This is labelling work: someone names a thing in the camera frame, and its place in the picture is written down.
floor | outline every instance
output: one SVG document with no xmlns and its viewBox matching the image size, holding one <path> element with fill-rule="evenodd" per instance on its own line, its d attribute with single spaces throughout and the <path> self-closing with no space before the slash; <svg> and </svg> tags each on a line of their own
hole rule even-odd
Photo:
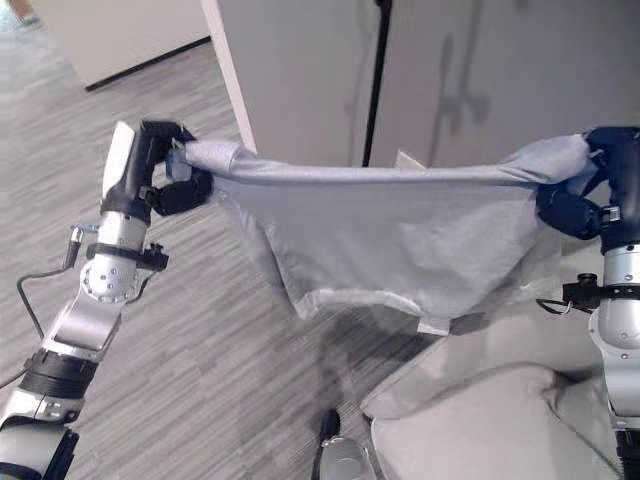
<svg viewBox="0 0 640 480">
<path fill-rule="evenodd" d="M 0 377 L 37 348 L 13 286 L 62 260 L 68 225 L 98 216 L 117 120 L 173 118 L 200 137 L 238 140 L 210 44 L 86 93 L 43 28 L 2 21 Z M 327 313 L 301 326 L 215 206 L 154 218 L 171 260 L 124 322 L 87 394 L 71 479 L 305 479 L 318 418 L 338 406 L 368 441 L 358 403 L 424 349 L 388 311 Z M 48 324 L 77 271 L 28 285 Z M 10 389 L 0 391 L 4 402 Z"/>
</svg>

white wall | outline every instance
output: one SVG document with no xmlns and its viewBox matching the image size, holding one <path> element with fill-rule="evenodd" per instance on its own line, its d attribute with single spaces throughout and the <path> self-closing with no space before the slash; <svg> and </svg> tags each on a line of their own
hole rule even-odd
<svg viewBox="0 0 640 480">
<path fill-rule="evenodd" d="M 209 35 L 199 0 L 31 0 L 84 86 Z"/>
<path fill-rule="evenodd" d="M 245 144 L 297 164 L 359 166 L 378 30 L 374 2 L 202 4 Z"/>
<path fill-rule="evenodd" d="M 394 0 L 372 165 L 640 123 L 638 0 Z"/>
</svg>

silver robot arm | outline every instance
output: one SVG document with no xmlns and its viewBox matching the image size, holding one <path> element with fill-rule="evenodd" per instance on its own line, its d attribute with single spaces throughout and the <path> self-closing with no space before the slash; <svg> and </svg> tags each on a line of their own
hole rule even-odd
<svg viewBox="0 0 640 480">
<path fill-rule="evenodd" d="M 595 310 L 589 333 L 600 349 L 618 456 L 625 477 L 640 478 L 640 128 L 604 127 L 585 140 L 598 173 L 583 195 L 564 184 L 538 193 L 538 215 L 547 224 L 577 238 L 600 236 L 604 281 L 591 273 L 565 284 L 570 307 Z M 599 183 L 611 188 L 610 205 L 584 198 Z"/>
<path fill-rule="evenodd" d="M 116 126 L 105 165 L 97 242 L 87 248 L 90 260 L 81 269 L 80 287 L 27 361 L 0 417 L 2 478 L 66 476 L 79 438 L 67 425 L 82 410 L 122 309 L 144 288 L 140 270 L 161 271 L 167 264 L 161 246 L 144 249 L 151 210 L 179 213 L 201 205 L 211 193 L 211 174 L 186 165 L 172 165 L 174 183 L 152 186 L 155 165 L 176 144 L 190 140 L 189 132 L 169 122 L 143 122 L 137 132 L 121 122 Z M 73 230 L 70 245 L 76 255 L 87 230 Z"/>
</svg>

black cable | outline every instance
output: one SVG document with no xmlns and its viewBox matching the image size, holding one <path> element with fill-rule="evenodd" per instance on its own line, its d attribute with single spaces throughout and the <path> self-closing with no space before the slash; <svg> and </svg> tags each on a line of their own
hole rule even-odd
<svg viewBox="0 0 640 480">
<path fill-rule="evenodd" d="M 567 302 L 562 302 L 560 300 L 549 300 L 547 298 L 537 298 L 536 299 L 536 303 L 538 304 L 538 306 L 540 306 L 543 310 L 552 313 L 553 315 L 564 315 L 565 312 L 560 311 L 560 310 L 556 310 L 555 308 L 551 308 L 549 305 L 559 305 L 562 307 L 568 307 L 569 304 Z M 588 313 L 588 314 L 592 314 L 593 310 L 589 309 L 589 308 L 585 308 L 585 307 L 580 307 L 580 306 L 576 306 L 576 305 L 571 305 L 572 309 L 576 309 L 576 310 L 580 310 L 581 312 L 584 313 Z"/>
<path fill-rule="evenodd" d="M 7 385 L 15 382 L 17 379 L 19 379 L 22 375 L 25 374 L 25 372 L 27 371 L 26 368 L 23 368 L 22 370 L 20 370 L 18 373 L 14 373 L 13 375 L 11 375 L 11 377 L 9 377 L 7 380 L 4 380 L 3 382 L 0 382 L 0 390 L 2 390 L 4 387 L 6 387 Z"/>
<path fill-rule="evenodd" d="M 389 37 L 389 25 L 391 24 L 392 0 L 375 0 L 380 8 L 380 27 L 378 30 L 378 45 L 376 47 L 376 61 L 373 69 L 373 84 L 371 85 L 371 100 L 369 101 L 369 117 L 367 118 L 367 131 L 364 141 L 364 155 L 362 166 L 368 167 L 371 159 L 371 147 L 373 146 L 373 132 L 376 126 L 378 102 L 380 100 L 380 87 L 382 85 L 382 71 L 384 70 L 384 57 L 387 53 L 387 38 Z"/>
<path fill-rule="evenodd" d="M 24 277 L 20 277 L 18 279 L 18 281 L 16 282 L 16 288 L 18 289 L 18 294 L 20 295 L 20 298 L 22 299 L 22 303 L 24 304 L 24 308 L 27 309 L 27 313 L 31 317 L 31 321 L 33 322 L 33 326 L 35 327 L 36 331 L 38 332 L 38 335 L 40 336 L 40 338 L 44 338 L 44 331 L 42 330 L 42 326 L 40 325 L 40 322 L 38 321 L 38 317 L 36 317 L 36 314 L 33 311 L 33 308 L 31 308 L 31 304 L 29 303 L 29 299 L 27 298 L 26 293 L 24 293 L 24 289 L 22 288 L 22 284 L 25 281 L 31 280 L 31 279 L 34 279 L 34 278 L 53 277 L 54 275 L 59 275 L 59 274 L 65 272 L 65 271 L 67 271 L 68 269 L 69 269 L 68 267 L 63 267 L 63 268 L 59 268 L 58 270 L 52 270 L 50 272 L 30 273 L 29 275 L 25 275 Z"/>
<path fill-rule="evenodd" d="M 140 284 L 140 291 L 138 292 L 138 295 L 136 296 L 136 298 L 129 300 L 126 304 L 127 305 L 131 305 L 132 303 L 136 303 L 138 300 L 140 300 L 142 298 L 142 294 L 144 293 L 144 289 L 147 288 L 147 283 L 149 283 L 149 280 L 151 280 L 151 277 L 153 277 L 157 272 L 153 272 L 151 275 L 149 275 L 147 278 L 145 278 L 142 283 Z"/>
</svg>

gray couch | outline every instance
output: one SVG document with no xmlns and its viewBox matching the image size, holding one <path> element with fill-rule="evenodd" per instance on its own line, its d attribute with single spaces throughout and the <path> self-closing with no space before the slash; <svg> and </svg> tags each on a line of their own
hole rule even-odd
<svg viewBox="0 0 640 480">
<path fill-rule="evenodd" d="M 591 244 L 563 257 L 561 280 L 601 270 Z M 362 402 L 387 479 L 619 478 L 587 322 L 505 306 L 387 378 Z"/>
</svg>

